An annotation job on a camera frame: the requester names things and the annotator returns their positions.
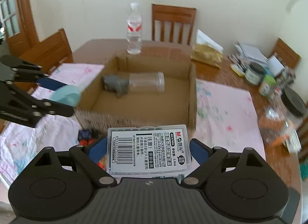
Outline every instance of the plastic case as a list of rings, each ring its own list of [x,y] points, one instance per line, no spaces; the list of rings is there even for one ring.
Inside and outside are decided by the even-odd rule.
[[[191,170],[186,125],[109,128],[107,138],[107,172],[114,177],[169,177]]]

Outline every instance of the ridged gray surface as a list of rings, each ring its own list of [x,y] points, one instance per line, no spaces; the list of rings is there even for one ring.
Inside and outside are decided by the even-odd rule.
[[[216,213],[198,190],[183,188],[175,179],[122,179],[117,187],[98,190],[93,200],[73,216],[44,222],[20,217],[12,223],[243,224]],[[263,223],[281,224],[282,221],[276,218]]]

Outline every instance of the window pane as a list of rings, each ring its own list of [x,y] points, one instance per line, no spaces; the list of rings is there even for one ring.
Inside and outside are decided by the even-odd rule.
[[[19,26],[18,26],[17,16],[13,15],[11,20],[12,20],[14,34],[18,34],[20,32],[20,30],[19,30]]]
[[[15,0],[7,0],[7,2],[9,3],[9,11],[10,14],[15,12]]]
[[[7,35],[9,37],[13,36],[13,30],[12,30],[12,25],[11,25],[11,20],[10,19],[5,21],[5,30],[6,30]]]
[[[7,1],[6,0],[4,0],[1,3],[1,8],[2,8],[3,18],[6,19],[7,17],[9,17],[9,11],[7,10]]]

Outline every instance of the white bottle cap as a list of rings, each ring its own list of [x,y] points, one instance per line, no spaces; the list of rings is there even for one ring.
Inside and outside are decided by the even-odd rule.
[[[138,8],[138,7],[139,7],[139,3],[131,2],[131,8]]]

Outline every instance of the water bottle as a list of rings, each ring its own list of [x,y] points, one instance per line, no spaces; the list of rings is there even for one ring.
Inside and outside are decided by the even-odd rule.
[[[138,11],[139,4],[131,3],[131,13],[127,19],[127,52],[141,53],[142,16]]]

